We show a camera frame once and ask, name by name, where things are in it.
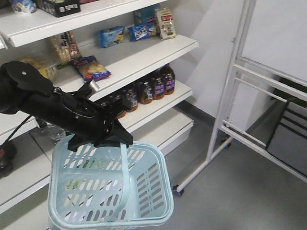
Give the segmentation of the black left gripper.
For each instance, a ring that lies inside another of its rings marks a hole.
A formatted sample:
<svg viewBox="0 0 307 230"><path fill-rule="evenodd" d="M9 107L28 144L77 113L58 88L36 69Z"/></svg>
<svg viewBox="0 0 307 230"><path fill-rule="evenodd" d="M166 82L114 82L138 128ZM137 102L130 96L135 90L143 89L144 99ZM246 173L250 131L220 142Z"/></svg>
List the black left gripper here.
<svg viewBox="0 0 307 230"><path fill-rule="evenodd" d="M69 150L76 151L88 143L96 148L133 144L133 136L117 119L127 109L125 99L120 97L102 105L75 93L54 92L47 103L47 121L74 134Z"/></svg>

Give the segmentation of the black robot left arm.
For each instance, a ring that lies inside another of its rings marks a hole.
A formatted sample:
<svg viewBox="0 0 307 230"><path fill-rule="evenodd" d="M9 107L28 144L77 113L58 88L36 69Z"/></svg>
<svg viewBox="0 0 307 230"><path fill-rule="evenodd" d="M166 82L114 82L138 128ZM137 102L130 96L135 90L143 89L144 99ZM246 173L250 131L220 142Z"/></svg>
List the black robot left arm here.
<svg viewBox="0 0 307 230"><path fill-rule="evenodd" d="M19 61L0 68L0 112L13 115L22 111L54 124L73 134L67 148L76 151L81 145L94 147L133 144L133 136L117 116L129 108L120 98L102 106L89 98L93 92L86 82L74 92L64 92L42 76L30 64Z"/></svg>

